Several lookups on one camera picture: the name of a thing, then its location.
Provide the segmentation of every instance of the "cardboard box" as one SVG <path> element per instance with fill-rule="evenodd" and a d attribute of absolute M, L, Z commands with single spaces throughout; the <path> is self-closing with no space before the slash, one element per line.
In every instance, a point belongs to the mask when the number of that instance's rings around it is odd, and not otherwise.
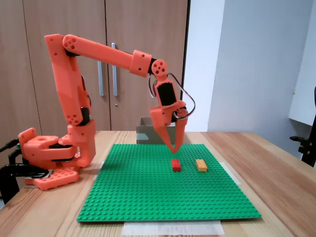
<path fill-rule="evenodd" d="M 172 123 L 167 127 L 167 131 L 172 144 L 176 141 L 176 127 Z M 152 118 L 151 117 L 141 117 L 137 124 L 137 144 L 164 144 L 163 140 L 155 132 Z"/>

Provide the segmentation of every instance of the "red lego brick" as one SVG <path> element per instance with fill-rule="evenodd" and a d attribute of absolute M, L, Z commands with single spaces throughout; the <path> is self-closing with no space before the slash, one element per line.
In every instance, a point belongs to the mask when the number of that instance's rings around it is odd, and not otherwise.
<path fill-rule="evenodd" d="M 172 170 L 174 172 L 180 172 L 181 171 L 181 165 L 178 159 L 172 159 L 171 160 Z"/>

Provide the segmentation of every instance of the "white wall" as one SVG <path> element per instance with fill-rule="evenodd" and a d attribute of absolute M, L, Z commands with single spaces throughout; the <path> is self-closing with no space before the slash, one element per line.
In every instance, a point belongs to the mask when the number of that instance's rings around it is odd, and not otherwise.
<path fill-rule="evenodd" d="M 295 87 L 289 117 L 312 126 L 315 118 L 314 88 L 316 86 L 316 2 L 313 4 L 305 50 Z"/>
<path fill-rule="evenodd" d="M 288 118 L 312 0 L 226 0 L 209 131 L 251 131 L 299 156 Z"/>
<path fill-rule="evenodd" d="M 225 0 L 192 0 L 184 89 L 197 106 L 186 131 L 207 131 Z M 193 103 L 183 94 L 188 110 Z"/>

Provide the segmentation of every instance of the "wooden table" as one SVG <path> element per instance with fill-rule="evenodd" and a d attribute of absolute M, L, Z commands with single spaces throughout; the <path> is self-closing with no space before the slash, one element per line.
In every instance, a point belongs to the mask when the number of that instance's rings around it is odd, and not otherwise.
<path fill-rule="evenodd" d="M 136 132 L 96 134 L 97 154 L 80 181 L 54 190 L 22 189 L 0 211 L 0 236 L 120 236 L 123 223 L 79 224 L 76 218 L 115 143 Z M 316 236 L 316 171 L 253 133 L 190 132 L 185 143 L 205 144 L 241 181 L 261 219 L 222 221 L 225 237 Z"/>

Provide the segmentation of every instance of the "orange robotic arm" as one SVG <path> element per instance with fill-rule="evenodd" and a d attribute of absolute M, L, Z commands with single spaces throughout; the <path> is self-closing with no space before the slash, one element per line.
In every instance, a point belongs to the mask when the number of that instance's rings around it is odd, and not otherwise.
<path fill-rule="evenodd" d="M 90 119 L 91 101 L 78 68 L 76 56 L 79 55 L 128 69 L 142 77 L 154 75 L 157 79 L 154 90 L 150 77 L 149 89 L 152 97 L 157 96 L 159 102 L 158 106 L 150 109 L 155 131 L 171 152 L 176 153 L 180 149 L 188 116 L 194 109 L 188 113 L 186 104 L 177 99 L 174 82 L 167 77 L 166 62 L 153 59 L 144 52 L 135 50 L 133 54 L 129 54 L 73 35 L 49 35 L 45 36 L 45 40 L 57 93 L 68 123 L 68 134 L 62 138 L 37 136 L 36 130 L 30 128 L 19 134 L 18 141 L 11 141 L 0 149 L 2 151 L 11 148 L 19 142 L 20 149 L 10 154 L 10 164 L 14 164 L 15 157 L 22 153 L 25 164 L 19 165 L 29 168 L 31 173 L 34 170 L 54 170 L 49 178 L 26 179 L 26 184 L 34 184 L 46 190 L 76 182 L 79 178 L 77 170 L 88 166 L 95 156 L 95 121 Z M 170 142 L 166 128 L 171 122 L 176 123 L 175 147 Z"/>
<path fill-rule="evenodd" d="M 142 77 L 146 77 L 148 73 L 155 75 L 157 82 L 154 90 L 159 106 L 150 110 L 155 131 L 173 153 L 180 149 L 188 111 L 186 104 L 177 99 L 174 82 L 167 77 L 166 62 L 155 60 L 141 51 L 135 50 L 133 54 L 129 54 L 74 35 L 49 35 L 45 36 L 45 40 L 52 61 L 57 92 L 69 125 L 80 125 L 84 119 L 82 109 L 91 108 L 76 61 L 76 56 L 82 55 L 128 69 Z M 172 121 L 176 122 L 175 147 L 172 146 L 166 129 Z"/>

